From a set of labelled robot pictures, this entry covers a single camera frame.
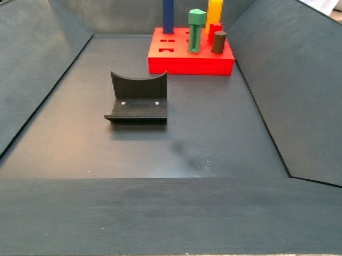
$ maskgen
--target red peg board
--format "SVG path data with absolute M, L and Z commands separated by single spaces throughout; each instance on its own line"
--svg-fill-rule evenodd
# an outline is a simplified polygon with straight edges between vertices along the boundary
M 156 28 L 148 52 L 151 74 L 222 75 L 230 76 L 235 63 L 231 47 L 226 42 L 223 54 L 211 52 L 212 44 L 202 29 L 200 52 L 190 53 L 188 28 L 175 28 L 174 34 L 163 34 Z

